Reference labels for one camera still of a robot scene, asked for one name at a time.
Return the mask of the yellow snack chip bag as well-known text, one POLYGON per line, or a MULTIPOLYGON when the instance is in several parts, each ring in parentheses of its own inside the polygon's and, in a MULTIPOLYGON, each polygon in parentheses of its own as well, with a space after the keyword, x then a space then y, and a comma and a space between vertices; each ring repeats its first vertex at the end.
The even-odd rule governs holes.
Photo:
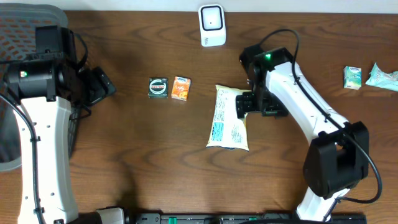
POLYGON ((236 97, 248 92, 216 85, 216 103, 211 131, 206 147, 249 150, 246 117, 238 118, 236 97))

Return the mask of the green Zam-Buk ointment box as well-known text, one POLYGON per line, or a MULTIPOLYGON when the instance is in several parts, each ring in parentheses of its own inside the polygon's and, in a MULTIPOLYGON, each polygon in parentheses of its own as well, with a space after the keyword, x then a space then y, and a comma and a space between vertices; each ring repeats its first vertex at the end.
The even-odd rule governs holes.
POLYGON ((149 98, 167 98, 168 97, 168 79, 150 78, 149 79, 149 98))

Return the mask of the orange Kleenex tissue pack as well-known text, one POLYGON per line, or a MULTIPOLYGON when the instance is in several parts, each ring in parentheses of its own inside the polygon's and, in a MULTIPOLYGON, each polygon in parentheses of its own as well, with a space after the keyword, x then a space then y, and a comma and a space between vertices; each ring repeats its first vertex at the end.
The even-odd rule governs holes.
POLYGON ((175 77, 171 97, 173 99, 187 101, 191 82, 189 78, 175 77))

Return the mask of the green Kleenex tissue pack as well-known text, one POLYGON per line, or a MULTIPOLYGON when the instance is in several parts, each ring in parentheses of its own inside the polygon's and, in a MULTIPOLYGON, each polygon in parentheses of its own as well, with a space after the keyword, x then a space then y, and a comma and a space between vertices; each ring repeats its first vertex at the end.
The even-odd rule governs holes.
POLYGON ((343 69, 343 88, 358 90, 361 88, 361 68, 345 66, 343 69))

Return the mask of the large wet wipes pack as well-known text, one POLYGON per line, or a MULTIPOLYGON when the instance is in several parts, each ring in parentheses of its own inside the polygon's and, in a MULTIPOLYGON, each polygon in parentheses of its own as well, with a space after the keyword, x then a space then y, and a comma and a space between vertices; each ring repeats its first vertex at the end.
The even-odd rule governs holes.
POLYGON ((365 82, 365 84, 387 90, 398 91, 397 71, 392 73, 383 72, 378 67, 377 63, 375 63, 369 73, 369 79, 365 82))

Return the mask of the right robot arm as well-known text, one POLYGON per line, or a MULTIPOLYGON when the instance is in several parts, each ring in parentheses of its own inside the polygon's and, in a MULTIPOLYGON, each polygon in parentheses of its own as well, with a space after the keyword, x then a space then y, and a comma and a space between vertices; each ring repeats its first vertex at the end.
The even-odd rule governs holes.
POLYGON ((309 84, 285 47, 265 52, 255 44, 243 50, 239 61, 251 91, 236 97, 237 117, 291 115, 307 138, 303 176, 308 189, 295 218, 332 220, 330 209, 335 200, 368 176, 367 127, 337 113, 309 84))

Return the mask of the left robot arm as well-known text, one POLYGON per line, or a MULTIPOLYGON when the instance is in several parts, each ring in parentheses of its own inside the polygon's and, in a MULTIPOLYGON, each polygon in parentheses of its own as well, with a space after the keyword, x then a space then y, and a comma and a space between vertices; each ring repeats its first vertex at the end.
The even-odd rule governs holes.
POLYGON ((4 76, 19 128, 22 201, 19 223, 128 223, 122 207, 80 214, 72 191, 68 126, 80 120, 73 108, 89 111, 115 93, 100 68, 77 59, 79 35, 60 26, 35 30, 35 52, 10 61, 4 76))

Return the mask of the white barcode scanner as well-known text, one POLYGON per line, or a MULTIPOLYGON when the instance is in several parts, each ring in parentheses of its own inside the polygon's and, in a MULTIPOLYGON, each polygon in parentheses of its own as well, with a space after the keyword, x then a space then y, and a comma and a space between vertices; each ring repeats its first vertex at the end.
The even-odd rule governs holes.
POLYGON ((226 43, 224 9, 219 4, 203 5, 198 10, 201 45, 217 47, 226 43))

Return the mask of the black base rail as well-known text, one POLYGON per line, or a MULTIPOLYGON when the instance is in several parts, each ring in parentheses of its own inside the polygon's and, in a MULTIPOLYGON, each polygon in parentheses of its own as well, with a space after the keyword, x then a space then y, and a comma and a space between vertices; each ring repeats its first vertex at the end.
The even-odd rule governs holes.
POLYGON ((126 223, 132 224, 204 224, 204 223, 222 223, 238 224, 244 222, 262 223, 308 223, 308 221, 299 220, 292 213, 270 212, 264 214, 232 215, 232 214, 159 214, 159 213, 141 213, 132 215, 126 223))

